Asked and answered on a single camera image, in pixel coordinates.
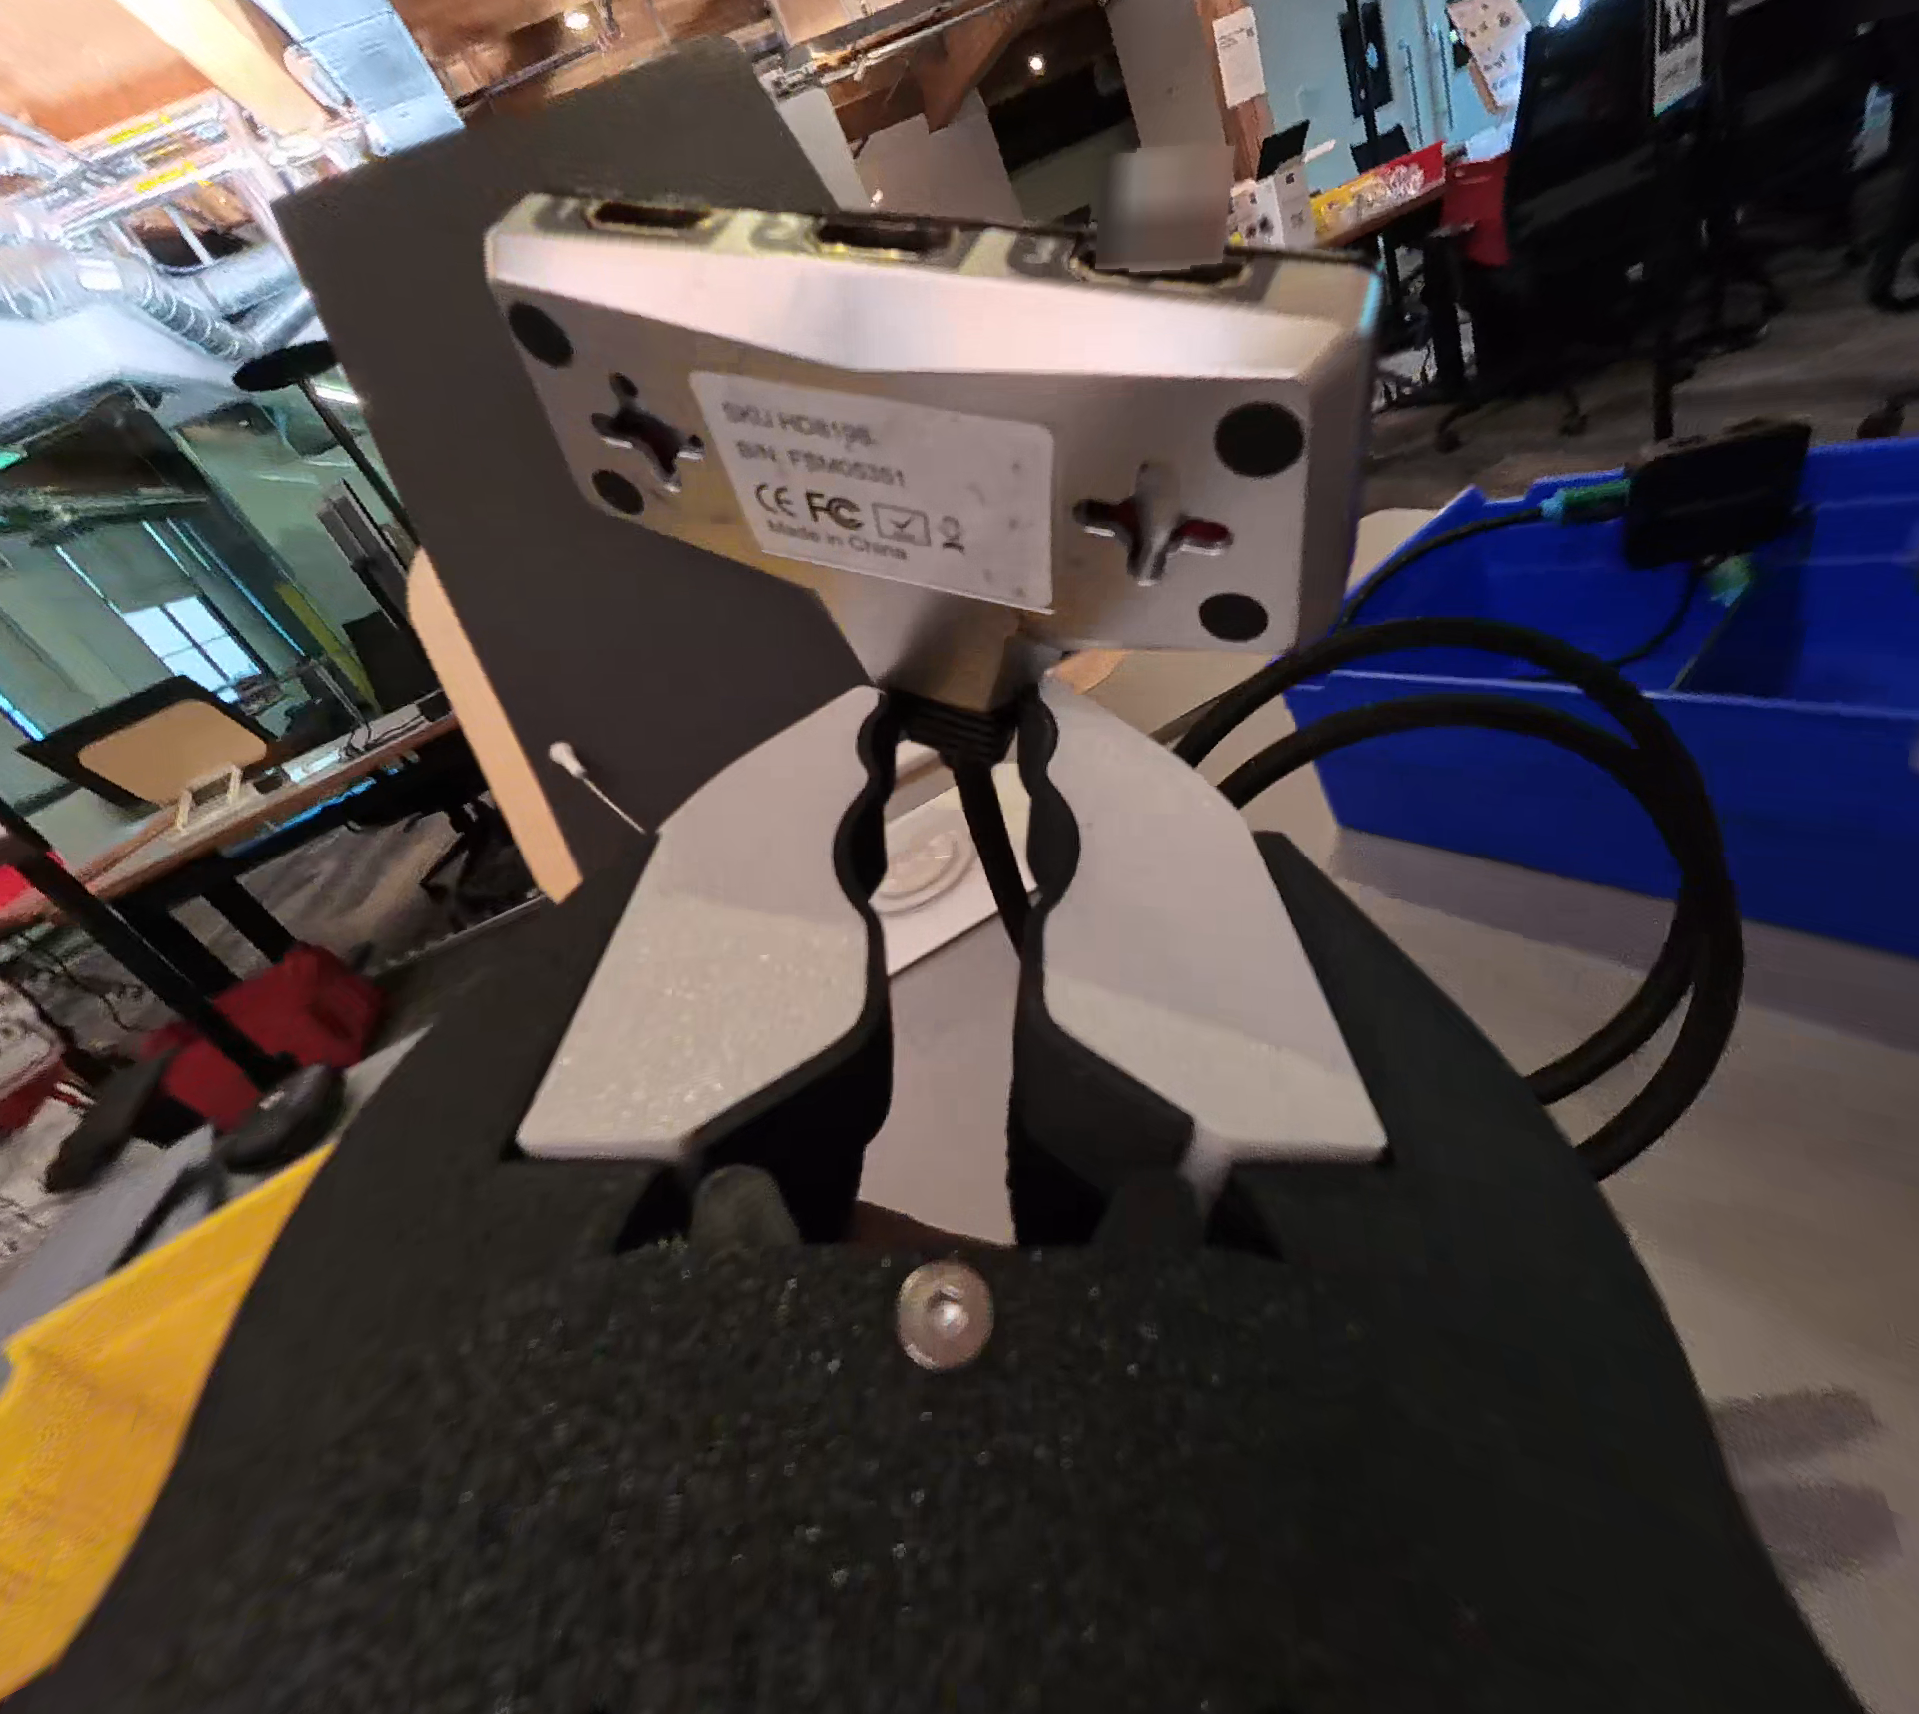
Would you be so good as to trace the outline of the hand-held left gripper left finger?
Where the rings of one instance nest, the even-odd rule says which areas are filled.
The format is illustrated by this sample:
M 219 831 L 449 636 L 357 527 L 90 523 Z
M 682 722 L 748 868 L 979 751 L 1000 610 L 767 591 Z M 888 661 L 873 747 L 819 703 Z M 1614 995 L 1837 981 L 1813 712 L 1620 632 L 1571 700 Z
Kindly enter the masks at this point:
M 855 687 L 733 759 L 662 826 L 523 1115 L 543 1163 L 640 1163 L 686 1191 L 753 1168 L 840 1243 L 893 1106 L 873 893 L 899 724 Z

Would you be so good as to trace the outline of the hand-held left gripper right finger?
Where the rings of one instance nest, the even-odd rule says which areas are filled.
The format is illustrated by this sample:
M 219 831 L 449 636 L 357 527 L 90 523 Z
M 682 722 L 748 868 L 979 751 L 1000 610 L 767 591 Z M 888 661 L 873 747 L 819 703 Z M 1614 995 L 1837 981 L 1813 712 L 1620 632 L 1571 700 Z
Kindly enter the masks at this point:
M 1377 1168 L 1379 1106 L 1244 817 L 1056 675 L 1018 755 L 1016 1239 L 1086 1245 L 1134 1185 L 1204 1219 L 1247 1168 Z

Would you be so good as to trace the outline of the blue plastic bin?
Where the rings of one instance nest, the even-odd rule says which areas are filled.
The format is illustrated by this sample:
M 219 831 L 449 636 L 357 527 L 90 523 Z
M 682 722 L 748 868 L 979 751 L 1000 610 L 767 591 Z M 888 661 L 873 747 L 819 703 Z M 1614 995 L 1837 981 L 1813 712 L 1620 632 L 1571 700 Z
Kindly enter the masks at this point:
M 1628 568 L 1623 520 L 1519 520 L 1620 476 L 1462 492 L 1361 621 L 1521 621 L 1617 661 L 1708 781 L 1750 923 L 1916 958 L 1916 437 L 1813 448 L 1793 527 L 1743 590 L 1683 563 Z M 1674 894 L 1641 802 L 1571 751 L 1512 732 L 1421 730 L 1319 765 L 1345 831 L 1549 876 Z

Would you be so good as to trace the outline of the grey hdmi switch box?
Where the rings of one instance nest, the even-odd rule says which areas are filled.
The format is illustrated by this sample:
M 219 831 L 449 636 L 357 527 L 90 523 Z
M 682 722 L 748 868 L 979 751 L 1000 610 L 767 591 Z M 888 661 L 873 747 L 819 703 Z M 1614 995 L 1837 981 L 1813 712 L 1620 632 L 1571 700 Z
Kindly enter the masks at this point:
M 1337 621 L 1383 284 L 1089 226 L 532 193 L 485 280 L 584 497 L 812 591 L 867 682 L 1003 712 L 1086 651 Z

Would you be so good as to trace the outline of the yellow plastic bin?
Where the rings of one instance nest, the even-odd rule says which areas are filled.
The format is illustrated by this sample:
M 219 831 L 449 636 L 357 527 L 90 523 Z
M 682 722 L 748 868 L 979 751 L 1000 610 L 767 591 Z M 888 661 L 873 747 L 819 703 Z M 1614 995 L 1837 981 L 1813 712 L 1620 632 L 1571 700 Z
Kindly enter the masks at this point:
M 126 1566 L 228 1333 L 332 1148 L 26 1326 L 4 1390 L 4 1698 Z

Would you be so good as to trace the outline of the grey desk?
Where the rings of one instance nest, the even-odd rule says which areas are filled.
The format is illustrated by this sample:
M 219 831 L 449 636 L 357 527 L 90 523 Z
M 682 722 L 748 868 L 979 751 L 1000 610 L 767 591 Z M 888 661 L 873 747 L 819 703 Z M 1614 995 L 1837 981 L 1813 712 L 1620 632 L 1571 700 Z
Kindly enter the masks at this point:
M 1251 814 L 1290 837 L 1516 1063 L 1576 1047 L 1655 958 L 1644 894 L 1339 829 L 1314 773 Z M 894 981 L 894 1102 L 855 1239 L 1010 1245 L 1016 961 L 986 926 Z M 1699 1106 L 1610 1185 L 1733 1479 L 1869 1710 L 1916 1709 L 1916 962 L 1747 929 L 1754 976 Z

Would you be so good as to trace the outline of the red bag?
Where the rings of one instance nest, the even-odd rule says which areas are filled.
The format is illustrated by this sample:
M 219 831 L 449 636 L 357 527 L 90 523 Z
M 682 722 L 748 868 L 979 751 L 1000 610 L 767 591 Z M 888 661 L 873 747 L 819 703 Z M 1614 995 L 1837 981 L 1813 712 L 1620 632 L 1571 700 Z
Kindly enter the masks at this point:
M 231 1025 L 296 1070 L 357 1067 L 391 1014 L 391 993 L 315 945 L 292 948 L 278 962 L 235 981 L 211 1004 Z M 228 1131 L 261 1102 L 256 1086 L 199 1029 L 175 1019 L 147 1033 L 145 1055 L 164 1062 L 159 1094 Z

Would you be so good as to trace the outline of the long wooden table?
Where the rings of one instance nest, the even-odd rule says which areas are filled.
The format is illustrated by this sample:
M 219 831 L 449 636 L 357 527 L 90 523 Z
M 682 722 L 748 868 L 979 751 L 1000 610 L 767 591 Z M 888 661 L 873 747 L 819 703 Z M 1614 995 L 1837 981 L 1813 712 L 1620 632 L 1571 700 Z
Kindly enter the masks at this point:
M 178 826 L 175 810 L 164 810 L 135 829 L 133 837 L 71 864 L 76 880 L 105 900 L 115 900 L 133 889 L 154 885 L 186 864 L 298 826 L 303 817 L 318 814 L 334 801 L 348 801 L 367 778 L 409 764 L 427 746 L 455 737 L 461 730 L 457 715 L 424 715 L 416 706 L 391 712 L 341 739 L 323 742 L 296 755 L 278 765 L 274 788 L 264 778 L 251 778 L 239 793 L 214 802 L 186 826 Z

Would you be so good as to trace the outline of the black chair with wooden back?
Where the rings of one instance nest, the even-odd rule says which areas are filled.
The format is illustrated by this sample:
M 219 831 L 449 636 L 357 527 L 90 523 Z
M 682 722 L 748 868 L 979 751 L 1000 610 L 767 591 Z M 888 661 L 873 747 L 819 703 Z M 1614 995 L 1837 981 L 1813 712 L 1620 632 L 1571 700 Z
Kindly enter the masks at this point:
M 159 810 L 228 771 L 269 764 L 275 747 L 269 726 L 173 675 L 26 739 L 15 751 L 116 810 Z

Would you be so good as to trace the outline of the black board with wooden rim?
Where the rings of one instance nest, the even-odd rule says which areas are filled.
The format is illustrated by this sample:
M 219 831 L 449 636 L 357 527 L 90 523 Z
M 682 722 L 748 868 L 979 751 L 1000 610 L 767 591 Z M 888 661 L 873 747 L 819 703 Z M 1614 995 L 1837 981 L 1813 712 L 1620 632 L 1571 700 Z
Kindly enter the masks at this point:
M 694 40 L 278 201 L 401 505 L 413 624 L 549 900 L 733 756 L 866 685 L 819 597 L 593 510 L 485 280 L 529 193 L 828 208 L 746 53 Z

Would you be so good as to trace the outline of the red plastic bin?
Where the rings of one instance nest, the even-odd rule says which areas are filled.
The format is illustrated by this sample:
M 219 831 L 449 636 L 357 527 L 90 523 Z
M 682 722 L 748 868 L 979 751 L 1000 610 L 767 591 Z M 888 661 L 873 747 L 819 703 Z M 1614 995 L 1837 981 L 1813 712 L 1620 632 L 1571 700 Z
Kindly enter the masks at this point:
M 1472 156 L 1461 152 L 1447 161 L 1445 181 L 1445 229 L 1462 261 L 1499 270 L 1512 261 L 1504 234 L 1504 185 L 1512 151 Z

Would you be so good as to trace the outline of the black office chair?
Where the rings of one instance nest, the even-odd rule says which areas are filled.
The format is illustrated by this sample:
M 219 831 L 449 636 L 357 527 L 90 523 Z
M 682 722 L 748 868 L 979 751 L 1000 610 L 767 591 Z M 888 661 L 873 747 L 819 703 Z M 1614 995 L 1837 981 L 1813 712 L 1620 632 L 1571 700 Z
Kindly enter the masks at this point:
M 1531 394 L 1562 399 L 1562 431 L 1581 431 L 1576 386 L 1630 353 L 1686 381 L 1699 358 L 1764 339 L 1779 294 L 1719 261 L 1701 123 L 1650 110 L 1650 0 L 1584 0 L 1534 27 L 1499 195 L 1504 259 L 1461 249 L 1474 374 L 1439 450 L 1457 453 L 1469 413 Z

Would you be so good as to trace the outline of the silver ventilation duct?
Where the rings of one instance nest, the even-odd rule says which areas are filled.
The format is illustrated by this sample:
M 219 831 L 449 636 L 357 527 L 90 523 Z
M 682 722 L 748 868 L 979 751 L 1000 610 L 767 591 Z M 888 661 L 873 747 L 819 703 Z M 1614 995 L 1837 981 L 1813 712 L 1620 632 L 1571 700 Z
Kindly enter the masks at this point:
M 274 146 L 211 107 L 61 145 L 4 119 L 4 324 L 115 311 L 243 365 L 318 327 L 275 220 L 292 191 Z

